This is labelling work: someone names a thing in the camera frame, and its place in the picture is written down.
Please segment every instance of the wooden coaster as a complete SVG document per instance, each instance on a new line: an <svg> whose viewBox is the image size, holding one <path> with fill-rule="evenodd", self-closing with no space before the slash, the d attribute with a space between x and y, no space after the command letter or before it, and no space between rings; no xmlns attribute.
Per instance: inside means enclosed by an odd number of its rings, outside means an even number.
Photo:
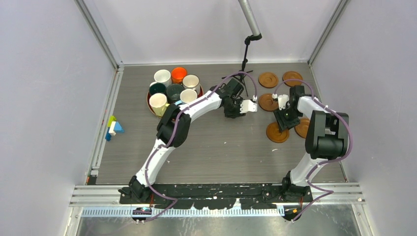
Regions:
<svg viewBox="0 0 417 236"><path fill-rule="evenodd" d="M263 94L258 100L259 106L267 112L275 111L278 108L278 102L274 101L271 93Z"/></svg>
<svg viewBox="0 0 417 236"><path fill-rule="evenodd" d="M268 89L275 87L278 84L278 77L272 72L262 73L259 78L259 83Z"/></svg>
<svg viewBox="0 0 417 236"><path fill-rule="evenodd" d="M310 120L307 118L301 118L300 119L300 124L297 125L294 130L296 131L296 133L302 137L303 139L305 139L305 137L307 137L307 131L308 131L308 126L310 125Z"/></svg>
<svg viewBox="0 0 417 236"><path fill-rule="evenodd" d="M284 130L282 133L279 132L278 123L273 122L267 127L267 137L274 143L283 143L290 137L290 131Z"/></svg>
<svg viewBox="0 0 417 236"><path fill-rule="evenodd" d="M286 80L289 79L298 79L298 80L303 80L302 76L295 71L287 71L285 72L285 74L282 76L282 80L284 81L284 83L290 87L294 87L296 85L301 85L302 83L299 81L289 81L289 82L285 82Z"/></svg>

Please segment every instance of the mug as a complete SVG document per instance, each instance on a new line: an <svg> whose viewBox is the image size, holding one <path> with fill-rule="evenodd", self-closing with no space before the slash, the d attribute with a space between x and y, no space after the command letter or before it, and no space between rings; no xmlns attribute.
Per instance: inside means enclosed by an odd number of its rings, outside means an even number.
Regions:
<svg viewBox="0 0 417 236"><path fill-rule="evenodd" d="M169 103L175 103L179 101L181 92L184 91L184 87L179 84L172 84L167 87L167 98Z"/></svg>
<svg viewBox="0 0 417 236"><path fill-rule="evenodd" d="M186 89L181 92L179 98L183 103L190 103L197 99L197 92L193 89Z"/></svg>
<svg viewBox="0 0 417 236"><path fill-rule="evenodd" d="M187 75L187 70L184 67L176 67L171 71L171 75L174 84L181 84L182 80Z"/></svg>
<svg viewBox="0 0 417 236"><path fill-rule="evenodd" d="M171 73L168 70L158 70L153 75L155 82L162 83L165 87L168 87L172 84Z"/></svg>
<svg viewBox="0 0 417 236"><path fill-rule="evenodd" d="M163 93L155 93L149 98L149 105L153 112L159 117L163 116L169 103L167 102L167 96Z"/></svg>
<svg viewBox="0 0 417 236"><path fill-rule="evenodd" d="M182 80L182 86L185 89L193 89L200 94L200 79L196 75L187 75Z"/></svg>
<svg viewBox="0 0 417 236"><path fill-rule="evenodd" d="M165 87L165 84L158 83L158 82L152 82L149 86L149 94L154 95L155 93L165 93L167 90L167 87Z"/></svg>

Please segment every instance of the green block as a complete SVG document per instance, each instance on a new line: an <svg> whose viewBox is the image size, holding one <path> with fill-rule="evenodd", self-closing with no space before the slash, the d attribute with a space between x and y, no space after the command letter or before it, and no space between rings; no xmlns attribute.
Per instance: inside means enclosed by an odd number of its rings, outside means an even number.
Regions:
<svg viewBox="0 0 417 236"><path fill-rule="evenodd" d="M111 125L112 125L112 122L113 121L116 121L117 119L116 119L116 116L111 116L110 118L109 118L109 122L107 123L107 127L110 127Z"/></svg>

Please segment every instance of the round tray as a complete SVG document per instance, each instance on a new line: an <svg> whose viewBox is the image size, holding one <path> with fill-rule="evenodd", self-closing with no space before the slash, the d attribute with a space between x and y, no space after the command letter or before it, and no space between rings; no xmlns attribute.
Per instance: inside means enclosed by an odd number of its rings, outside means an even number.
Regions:
<svg viewBox="0 0 417 236"><path fill-rule="evenodd" d="M203 94L204 94L203 87L200 85L200 93L197 95L197 98L203 96ZM149 99L150 99L150 94L148 92L148 94L146 95L146 103L148 105L148 108L149 108L150 112L152 112L152 114L154 114L156 116L155 112L153 112L153 110L152 110L152 107L150 107Z"/></svg>

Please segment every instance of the white wall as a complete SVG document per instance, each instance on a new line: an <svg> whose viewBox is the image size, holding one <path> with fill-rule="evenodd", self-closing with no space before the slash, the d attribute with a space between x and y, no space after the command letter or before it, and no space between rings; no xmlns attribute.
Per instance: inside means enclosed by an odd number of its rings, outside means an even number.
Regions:
<svg viewBox="0 0 417 236"><path fill-rule="evenodd" d="M380 235L415 235L417 3L351 1L313 69L323 101L347 112L359 181Z"/></svg>
<svg viewBox="0 0 417 236"><path fill-rule="evenodd" d="M88 0L124 63L242 61L251 35L238 0ZM307 61L339 0L251 0L262 40L250 61Z"/></svg>
<svg viewBox="0 0 417 236"><path fill-rule="evenodd" d="M58 236L114 70L74 0L0 3L0 235Z"/></svg>

